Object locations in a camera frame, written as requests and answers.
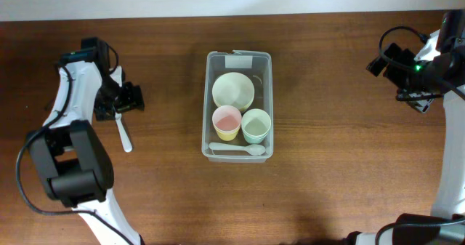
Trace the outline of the grey plastic fork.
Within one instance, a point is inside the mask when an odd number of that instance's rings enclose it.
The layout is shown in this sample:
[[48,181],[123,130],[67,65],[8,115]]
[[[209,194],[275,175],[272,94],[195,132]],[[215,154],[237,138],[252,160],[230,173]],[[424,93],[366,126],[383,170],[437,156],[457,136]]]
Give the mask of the grey plastic fork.
[[129,135],[124,127],[122,115],[120,113],[115,114],[116,125],[118,127],[118,132],[121,138],[121,144],[125,152],[130,153],[133,150],[133,146],[131,140],[129,139]]

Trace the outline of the pink plastic cup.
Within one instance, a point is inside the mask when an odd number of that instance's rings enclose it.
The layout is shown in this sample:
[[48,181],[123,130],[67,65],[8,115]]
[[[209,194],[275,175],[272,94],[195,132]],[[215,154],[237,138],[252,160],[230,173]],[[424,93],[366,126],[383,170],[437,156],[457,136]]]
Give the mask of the pink plastic cup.
[[214,127],[223,132],[232,132],[238,129],[241,119],[241,112],[231,105],[218,107],[212,115]]

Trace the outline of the yellow plastic cup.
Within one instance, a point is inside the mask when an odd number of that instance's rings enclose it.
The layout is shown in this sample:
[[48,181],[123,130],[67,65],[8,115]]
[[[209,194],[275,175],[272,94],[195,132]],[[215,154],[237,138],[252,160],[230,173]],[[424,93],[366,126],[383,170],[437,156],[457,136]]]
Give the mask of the yellow plastic cup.
[[214,129],[221,140],[228,142],[237,137],[240,124],[218,123],[214,124]]

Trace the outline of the white plastic bowl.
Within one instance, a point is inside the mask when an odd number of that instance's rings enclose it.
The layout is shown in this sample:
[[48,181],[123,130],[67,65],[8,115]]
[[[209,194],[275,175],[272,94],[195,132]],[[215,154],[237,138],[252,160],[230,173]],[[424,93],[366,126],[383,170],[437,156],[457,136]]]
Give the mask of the white plastic bowl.
[[238,72],[221,75],[212,87],[212,97],[217,107],[231,105],[240,112],[251,106],[254,95],[255,88],[251,79]]

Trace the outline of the white plastic cup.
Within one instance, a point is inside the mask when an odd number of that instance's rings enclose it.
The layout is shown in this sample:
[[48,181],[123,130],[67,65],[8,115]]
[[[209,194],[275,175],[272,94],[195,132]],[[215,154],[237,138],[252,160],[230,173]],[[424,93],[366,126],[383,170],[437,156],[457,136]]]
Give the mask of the white plastic cup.
[[265,137],[270,132],[271,126],[270,115],[262,109],[251,109],[246,111],[242,117],[241,129],[250,138]]

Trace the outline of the green plastic cup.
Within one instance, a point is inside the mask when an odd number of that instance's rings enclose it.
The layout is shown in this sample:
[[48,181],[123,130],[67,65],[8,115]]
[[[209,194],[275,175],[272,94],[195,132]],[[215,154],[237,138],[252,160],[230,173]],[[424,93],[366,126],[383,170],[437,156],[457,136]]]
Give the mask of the green plastic cup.
[[253,135],[253,134],[249,134],[246,131],[243,131],[243,136],[244,136],[245,141],[249,144],[257,144],[257,145],[263,142],[268,134],[269,132],[266,132],[261,135]]

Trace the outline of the grey plastic spoon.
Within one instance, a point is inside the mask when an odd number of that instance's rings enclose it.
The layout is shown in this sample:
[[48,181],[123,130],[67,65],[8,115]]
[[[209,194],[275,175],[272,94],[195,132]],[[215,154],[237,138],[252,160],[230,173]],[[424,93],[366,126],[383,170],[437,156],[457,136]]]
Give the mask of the grey plastic spoon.
[[266,148],[263,145],[251,144],[247,146],[231,145],[225,143],[211,142],[209,148],[212,150],[234,150],[245,151],[251,156],[260,156],[265,153]]

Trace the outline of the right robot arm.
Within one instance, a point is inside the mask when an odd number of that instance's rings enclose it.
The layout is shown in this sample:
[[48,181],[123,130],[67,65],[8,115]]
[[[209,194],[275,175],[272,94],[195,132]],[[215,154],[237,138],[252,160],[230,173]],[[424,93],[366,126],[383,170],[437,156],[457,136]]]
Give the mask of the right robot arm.
[[446,12],[434,33],[414,34],[424,45],[417,54],[396,43],[380,44],[366,69],[389,79],[397,101],[419,113],[443,100],[446,135],[437,196],[428,216],[401,214],[375,233],[350,233],[343,244],[464,243],[464,11]]

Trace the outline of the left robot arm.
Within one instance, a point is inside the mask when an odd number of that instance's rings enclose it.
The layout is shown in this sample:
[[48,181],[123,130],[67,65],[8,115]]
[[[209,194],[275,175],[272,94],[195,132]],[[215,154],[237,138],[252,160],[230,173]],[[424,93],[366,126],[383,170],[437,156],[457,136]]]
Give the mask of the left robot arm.
[[92,128],[100,106],[122,124],[115,107],[123,88],[122,68],[110,67],[111,50],[107,44],[91,45],[61,56],[56,65],[60,85],[51,113],[27,136],[20,152],[30,154],[45,193],[65,210],[45,211],[27,197],[24,201],[46,216],[77,214],[101,244],[143,244],[118,205],[112,162]]

